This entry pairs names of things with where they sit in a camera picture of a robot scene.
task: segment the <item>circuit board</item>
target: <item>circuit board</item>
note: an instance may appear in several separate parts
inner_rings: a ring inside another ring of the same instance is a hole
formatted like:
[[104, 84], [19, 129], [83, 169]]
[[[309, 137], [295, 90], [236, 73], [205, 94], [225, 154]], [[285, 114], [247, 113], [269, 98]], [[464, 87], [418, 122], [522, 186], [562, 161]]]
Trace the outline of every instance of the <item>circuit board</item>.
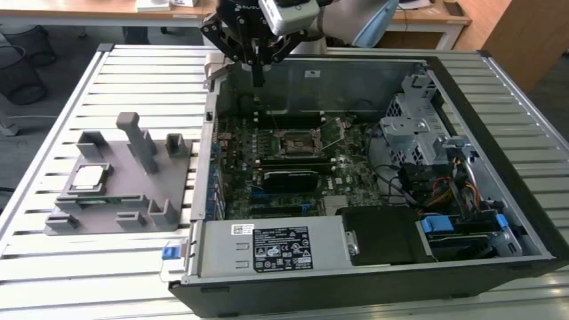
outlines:
[[[224, 219], [333, 215], [340, 207], [383, 205], [365, 155], [373, 124], [348, 115], [317, 120], [312, 129], [287, 129], [283, 117], [219, 119]], [[311, 177], [268, 192], [264, 182], [283, 173]]]

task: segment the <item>white label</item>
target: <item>white label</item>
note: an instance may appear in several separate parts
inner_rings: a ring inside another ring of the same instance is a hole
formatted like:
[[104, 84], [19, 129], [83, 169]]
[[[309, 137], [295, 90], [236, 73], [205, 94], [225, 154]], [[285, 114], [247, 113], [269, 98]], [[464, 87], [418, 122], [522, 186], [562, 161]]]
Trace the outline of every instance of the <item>white label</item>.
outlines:
[[305, 78], [320, 78], [320, 70], [307, 70], [304, 71]]
[[199, 17], [196, 15], [172, 15], [175, 18], [180, 19], [197, 19]]
[[232, 235], [252, 235], [255, 225], [231, 225]]

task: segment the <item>wooden desk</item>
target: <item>wooden desk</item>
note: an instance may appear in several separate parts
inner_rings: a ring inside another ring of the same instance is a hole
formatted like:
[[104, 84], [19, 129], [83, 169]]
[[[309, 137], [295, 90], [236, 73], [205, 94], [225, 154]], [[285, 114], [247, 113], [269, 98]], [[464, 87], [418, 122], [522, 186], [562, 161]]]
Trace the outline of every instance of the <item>wooden desk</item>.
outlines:
[[516, 84], [530, 92], [569, 46], [568, 0], [458, 0], [473, 23], [458, 50], [490, 52]]
[[[0, 0], [0, 22], [41, 25], [112, 25], [197, 27], [215, 11], [217, 0], [200, 0], [199, 6], [171, 11], [135, 11], [135, 0]], [[397, 11], [389, 31], [442, 33], [437, 49], [452, 49], [468, 17], [448, 14], [442, 0], [428, 8]]]
[[216, 0], [197, 7], [136, 12], [136, 0], [0, 0], [0, 21], [41, 25], [197, 27], [215, 11]]

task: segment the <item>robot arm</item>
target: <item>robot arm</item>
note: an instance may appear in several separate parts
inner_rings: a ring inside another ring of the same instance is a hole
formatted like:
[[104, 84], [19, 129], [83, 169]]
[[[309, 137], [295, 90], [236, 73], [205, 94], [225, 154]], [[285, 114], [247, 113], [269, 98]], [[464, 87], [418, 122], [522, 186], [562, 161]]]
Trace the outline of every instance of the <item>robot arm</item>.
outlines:
[[219, 0], [200, 30], [225, 56], [251, 70], [253, 87], [263, 87], [263, 68], [281, 62], [309, 40], [311, 26], [324, 35], [372, 47], [397, 4], [398, 0]]

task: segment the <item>aluminum table surface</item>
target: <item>aluminum table surface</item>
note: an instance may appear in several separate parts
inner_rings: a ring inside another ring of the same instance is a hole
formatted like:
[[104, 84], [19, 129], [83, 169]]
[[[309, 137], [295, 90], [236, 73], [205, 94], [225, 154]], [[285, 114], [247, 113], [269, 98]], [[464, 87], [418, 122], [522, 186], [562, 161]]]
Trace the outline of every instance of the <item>aluminum table surface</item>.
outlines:
[[[0, 216], [1, 319], [197, 319], [159, 276], [164, 233], [48, 237], [44, 220], [73, 168], [83, 129], [113, 129], [121, 111], [140, 114], [155, 139], [200, 139], [207, 47], [125, 46], [97, 52]], [[569, 238], [569, 148], [492, 59], [477, 53], [333, 49], [332, 54], [437, 55], [509, 159]], [[450, 122], [458, 126], [449, 108]], [[192, 155], [183, 224], [188, 224], [197, 154]], [[516, 280], [477, 297], [261, 315], [247, 319], [568, 319], [569, 268]]]

